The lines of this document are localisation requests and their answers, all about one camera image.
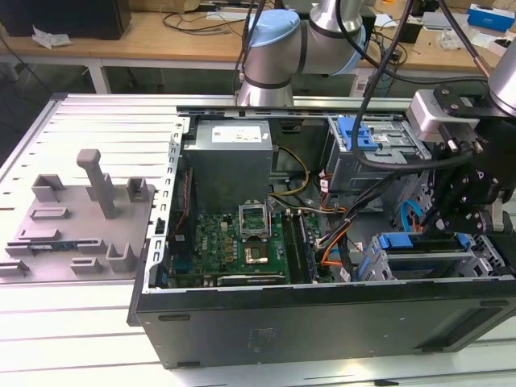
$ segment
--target screw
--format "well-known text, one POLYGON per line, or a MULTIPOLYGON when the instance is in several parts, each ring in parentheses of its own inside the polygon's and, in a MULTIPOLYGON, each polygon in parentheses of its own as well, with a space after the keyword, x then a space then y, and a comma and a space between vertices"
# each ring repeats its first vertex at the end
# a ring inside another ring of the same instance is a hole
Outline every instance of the screw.
POLYGON ((482 153, 484 151, 481 143, 479 143, 478 141, 475 141, 473 145, 475 146, 476 153, 482 153))
POLYGON ((448 147, 450 147, 451 151, 454 153, 459 150, 459 147, 457 147, 457 144, 452 139, 449 139, 446 144, 448 144, 448 147))
POLYGON ((444 226, 444 222, 442 219, 437 219, 437 222, 435 222, 435 226, 437 227, 438 230, 444 230, 444 228, 446 228, 444 226))

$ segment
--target plastic bag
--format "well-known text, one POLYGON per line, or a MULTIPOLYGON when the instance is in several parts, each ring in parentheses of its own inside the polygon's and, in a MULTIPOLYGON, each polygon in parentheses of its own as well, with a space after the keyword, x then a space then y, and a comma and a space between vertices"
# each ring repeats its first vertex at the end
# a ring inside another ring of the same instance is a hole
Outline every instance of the plastic bag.
MULTIPOLYGON (((464 34, 466 34, 469 40, 473 40, 479 33, 478 30, 471 28, 468 24, 463 24, 460 28, 464 31, 464 34)), ((464 47, 459 36, 453 30, 443 30, 437 36, 437 45, 445 51, 457 50, 464 47)))

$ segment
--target white tabletop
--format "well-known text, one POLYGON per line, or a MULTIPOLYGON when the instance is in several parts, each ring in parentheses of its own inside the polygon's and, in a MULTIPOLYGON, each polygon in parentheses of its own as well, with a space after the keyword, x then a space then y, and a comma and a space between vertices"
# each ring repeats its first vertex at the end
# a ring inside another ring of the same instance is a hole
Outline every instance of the white tabletop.
MULTIPOLYGON (((85 184, 84 171, 74 163, 80 148, 101 151, 102 170, 115 184, 139 175, 159 185, 169 146, 167 123, 176 102, 142 95, 69 96, 50 102, 0 170, 0 245, 12 238, 30 206, 30 187, 38 174, 57 173, 65 185, 85 184)), ((515 318, 451 354, 166 371, 143 329, 126 324, 131 291, 131 281, 0 286, 0 386, 516 382, 515 318)))

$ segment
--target gray peg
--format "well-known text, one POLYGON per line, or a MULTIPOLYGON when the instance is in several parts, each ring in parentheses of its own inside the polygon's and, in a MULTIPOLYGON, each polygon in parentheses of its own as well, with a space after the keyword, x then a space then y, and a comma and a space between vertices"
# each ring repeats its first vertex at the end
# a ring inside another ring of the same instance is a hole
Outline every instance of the gray peg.
POLYGON ((115 207, 110 199, 109 190, 104 182, 104 176, 98 162, 100 161, 100 152, 98 149, 82 149, 77 155, 77 165, 86 171, 89 178, 91 188, 97 196, 98 204, 102 209, 102 213, 106 219, 113 219, 115 207))

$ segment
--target motherboard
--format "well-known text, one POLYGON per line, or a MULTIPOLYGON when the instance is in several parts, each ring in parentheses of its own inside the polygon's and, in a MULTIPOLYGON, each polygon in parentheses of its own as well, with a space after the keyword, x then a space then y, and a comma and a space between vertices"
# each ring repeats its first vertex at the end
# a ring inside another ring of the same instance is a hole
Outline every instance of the motherboard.
POLYGON ((270 213, 252 205, 239 213, 199 214, 191 256, 175 255, 173 287, 311 283, 318 273, 315 214, 270 213))

